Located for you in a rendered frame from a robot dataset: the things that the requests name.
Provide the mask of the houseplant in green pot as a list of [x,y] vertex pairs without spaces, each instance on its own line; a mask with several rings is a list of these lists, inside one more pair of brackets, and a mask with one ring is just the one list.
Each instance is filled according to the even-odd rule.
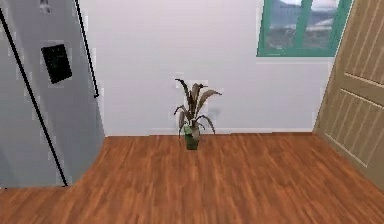
[[184,80],[177,79],[177,81],[183,87],[187,100],[187,105],[181,104],[174,111],[174,114],[179,114],[178,136],[184,133],[186,149],[197,150],[201,136],[200,128],[205,128],[205,126],[199,122],[200,119],[205,119],[212,132],[216,133],[211,119],[206,115],[200,115],[200,110],[208,98],[213,95],[219,95],[219,92],[214,89],[208,89],[201,93],[201,90],[207,88],[207,85],[194,83],[192,88],[189,88]]

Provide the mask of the grey fridge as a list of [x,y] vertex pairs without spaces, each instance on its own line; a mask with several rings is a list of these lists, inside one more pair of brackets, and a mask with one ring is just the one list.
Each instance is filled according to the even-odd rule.
[[[57,44],[72,76],[52,84]],[[104,137],[74,0],[0,0],[0,188],[70,186]]]

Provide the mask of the green framed window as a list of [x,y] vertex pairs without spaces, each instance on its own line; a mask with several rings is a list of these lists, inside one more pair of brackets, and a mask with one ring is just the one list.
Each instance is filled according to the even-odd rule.
[[334,57],[353,0],[263,0],[258,57]]

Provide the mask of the black panel on fridge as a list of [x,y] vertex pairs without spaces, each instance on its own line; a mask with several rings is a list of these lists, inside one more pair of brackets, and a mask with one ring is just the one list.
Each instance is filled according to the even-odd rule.
[[52,84],[59,83],[72,76],[64,44],[42,47],[41,52]]

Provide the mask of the tan wooden room door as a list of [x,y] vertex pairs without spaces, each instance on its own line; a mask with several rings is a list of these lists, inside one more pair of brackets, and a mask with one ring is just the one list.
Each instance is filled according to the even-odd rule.
[[384,0],[353,0],[314,132],[384,191]]

